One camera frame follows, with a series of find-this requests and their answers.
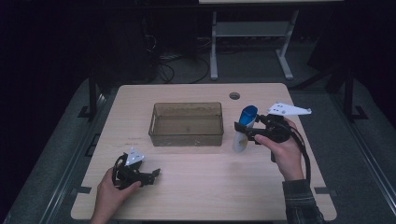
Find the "plaid sleeve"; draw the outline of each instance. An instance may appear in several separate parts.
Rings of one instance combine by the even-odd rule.
[[[307,180],[283,182],[288,223],[327,223],[320,213]]]

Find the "human hand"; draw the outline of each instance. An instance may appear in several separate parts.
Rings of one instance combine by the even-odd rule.
[[[294,122],[286,118],[285,121],[291,127],[297,129]],[[276,143],[260,134],[256,134],[254,139],[263,146],[268,147],[274,153],[276,164],[286,181],[304,179],[301,165],[302,154],[292,137],[283,143]]]
[[[97,187],[95,209],[91,224],[107,223],[122,203],[141,185],[141,182],[137,181],[128,188],[119,190],[113,185],[112,173],[113,168],[108,169]]]

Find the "transparent plastic bin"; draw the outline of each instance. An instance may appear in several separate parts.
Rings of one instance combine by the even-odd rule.
[[[221,146],[221,103],[157,103],[148,134],[155,147]]]

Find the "table surface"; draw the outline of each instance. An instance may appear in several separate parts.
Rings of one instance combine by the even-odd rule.
[[[239,100],[229,97],[240,94]],[[232,150],[235,130],[242,109],[255,105],[260,114],[276,101],[292,105],[285,85],[195,84],[122,86],[108,115],[92,156],[82,187],[72,208],[75,219],[92,216],[96,187],[104,173],[123,152],[133,147],[146,158],[140,172],[161,168],[154,185],[138,189],[114,216],[134,220],[286,220],[282,190],[283,177],[270,161],[270,151],[249,142],[246,150]],[[154,147],[149,125],[155,103],[220,102],[224,135],[221,147]],[[327,220],[336,212],[329,194],[316,194],[325,188],[315,157],[298,116],[289,116],[304,137],[311,159],[311,188],[318,207]]]

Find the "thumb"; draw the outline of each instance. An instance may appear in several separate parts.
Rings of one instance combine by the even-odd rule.
[[[276,142],[274,142],[271,139],[269,139],[265,136],[262,136],[260,134],[254,135],[254,140],[256,140],[258,143],[262,144],[263,146],[268,147],[274,153],[278,149]]]
[[[136,189],[138,189],[141,184],[142,184],[142,182],[136,181],[131,186],[129,186],[126,189],[123,189],[122,191],[125,192],[125,194],[130,195],[132,192],[134,192]]]

